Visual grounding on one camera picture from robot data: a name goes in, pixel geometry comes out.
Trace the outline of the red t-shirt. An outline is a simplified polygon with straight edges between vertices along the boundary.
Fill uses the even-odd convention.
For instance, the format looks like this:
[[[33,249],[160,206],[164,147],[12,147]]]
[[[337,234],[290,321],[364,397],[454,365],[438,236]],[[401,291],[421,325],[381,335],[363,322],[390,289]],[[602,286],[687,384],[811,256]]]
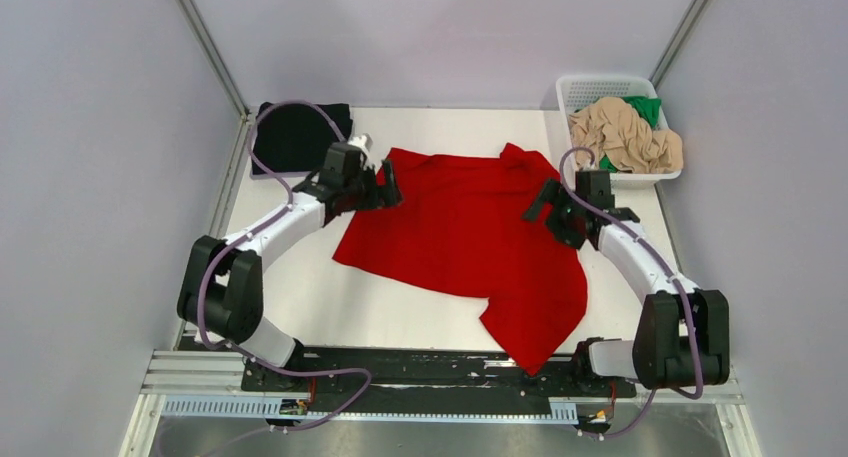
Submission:
[[[577,252],[541,220],[526,221],[558,174],[539,152],[506,144],[496,157],[389,152],[402,203],[356,213],[336,262],[426,290],[482,298],[480,320],[529,375],[586,314]]]

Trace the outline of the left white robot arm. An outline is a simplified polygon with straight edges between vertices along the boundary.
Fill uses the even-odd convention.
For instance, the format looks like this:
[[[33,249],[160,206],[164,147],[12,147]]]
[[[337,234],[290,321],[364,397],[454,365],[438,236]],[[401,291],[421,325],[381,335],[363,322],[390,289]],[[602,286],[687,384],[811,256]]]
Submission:
[[[283,390],[298,388],[306,363],[299,341],[264,315],[263,277],[296,243],[352,211],[399,205],[402,194],[390,160],[374,164],[361,138],[332,144],[323,164],[288,199],[252,226],[225,238],[202,236],[190,251],[176,312],[210,334],[267,363],[268,377]]]

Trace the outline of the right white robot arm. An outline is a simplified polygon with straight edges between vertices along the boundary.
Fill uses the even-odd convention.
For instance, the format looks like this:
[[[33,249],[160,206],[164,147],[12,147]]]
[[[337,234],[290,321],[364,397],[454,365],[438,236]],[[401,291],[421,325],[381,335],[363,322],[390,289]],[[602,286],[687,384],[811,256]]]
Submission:
[[[624,277],[641,303],[631,340],[591,338],[581,342],[571,380],[596,394],[611,378],[647,389],[674,389],[690,398],[730,377],[729,304],[719,290],[706,290],[675,271],[649,242],[637,214],[619,207],[608,172],[581,170],[574,188],[547,180],[524,212],[554,238],[575,250],[590,244]]]

